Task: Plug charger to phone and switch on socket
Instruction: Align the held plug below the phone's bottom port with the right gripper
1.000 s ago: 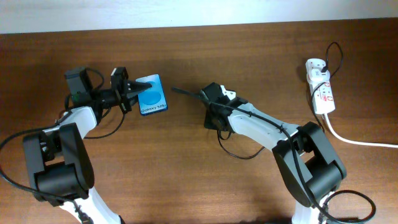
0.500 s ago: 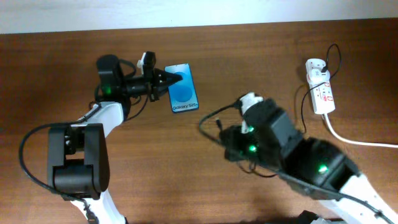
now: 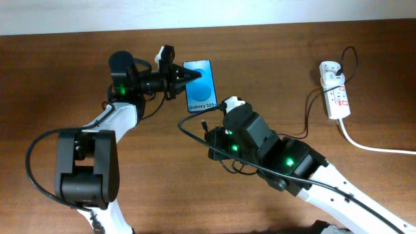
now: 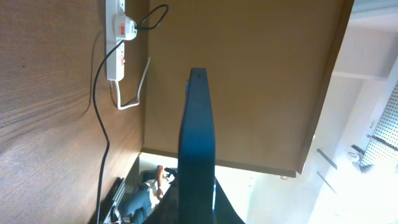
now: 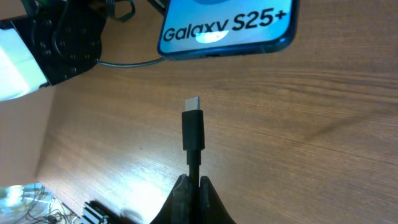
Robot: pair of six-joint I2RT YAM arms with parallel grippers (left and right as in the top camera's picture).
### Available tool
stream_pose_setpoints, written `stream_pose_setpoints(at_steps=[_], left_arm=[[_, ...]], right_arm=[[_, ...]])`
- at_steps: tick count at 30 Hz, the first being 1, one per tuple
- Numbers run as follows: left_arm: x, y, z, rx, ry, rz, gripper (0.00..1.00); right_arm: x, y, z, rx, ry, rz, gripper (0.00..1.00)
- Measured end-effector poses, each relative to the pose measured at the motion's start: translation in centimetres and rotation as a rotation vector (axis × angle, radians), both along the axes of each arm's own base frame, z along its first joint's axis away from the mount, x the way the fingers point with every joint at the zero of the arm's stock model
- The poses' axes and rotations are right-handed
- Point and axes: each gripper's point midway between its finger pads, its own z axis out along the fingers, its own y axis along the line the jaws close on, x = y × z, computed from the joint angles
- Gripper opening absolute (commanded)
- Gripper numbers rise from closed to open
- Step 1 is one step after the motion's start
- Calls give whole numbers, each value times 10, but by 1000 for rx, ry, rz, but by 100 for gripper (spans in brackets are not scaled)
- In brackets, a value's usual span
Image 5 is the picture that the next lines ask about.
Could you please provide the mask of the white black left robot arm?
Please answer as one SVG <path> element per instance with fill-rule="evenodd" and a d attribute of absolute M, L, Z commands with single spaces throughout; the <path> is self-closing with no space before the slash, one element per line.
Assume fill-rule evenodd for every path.
<path fill-rule="evenodd" d="M 53 1 L 1 20 L 1 101 L 55 86 L 91 70 L 106 18 L 89 1 Z"/>

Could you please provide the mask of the blue smartphone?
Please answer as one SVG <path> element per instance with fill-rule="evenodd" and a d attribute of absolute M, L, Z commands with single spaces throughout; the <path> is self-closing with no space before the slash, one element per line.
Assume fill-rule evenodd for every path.
<path fill-rule="evenodd" d="M 171 0 L 157 45 L 169 60 L 269 54 L 294 39 L 299 0 Z"/>

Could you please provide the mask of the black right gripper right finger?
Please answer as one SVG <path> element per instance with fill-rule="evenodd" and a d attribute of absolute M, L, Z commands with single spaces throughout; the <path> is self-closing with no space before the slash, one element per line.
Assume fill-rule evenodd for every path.
<path fill-rule="evenodd" d="M 202 224 L 236 224 L 207 176 L 200 178 L 200 218 Z"/>

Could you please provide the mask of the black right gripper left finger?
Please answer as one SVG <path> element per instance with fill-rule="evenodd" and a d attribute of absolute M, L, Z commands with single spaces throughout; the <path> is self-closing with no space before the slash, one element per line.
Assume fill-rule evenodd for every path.
<path fill-rule="evenodd" d="M 192 205 L 193 185 L 189 176 L 182 174 L 151 224 L 190 224 Z"/>

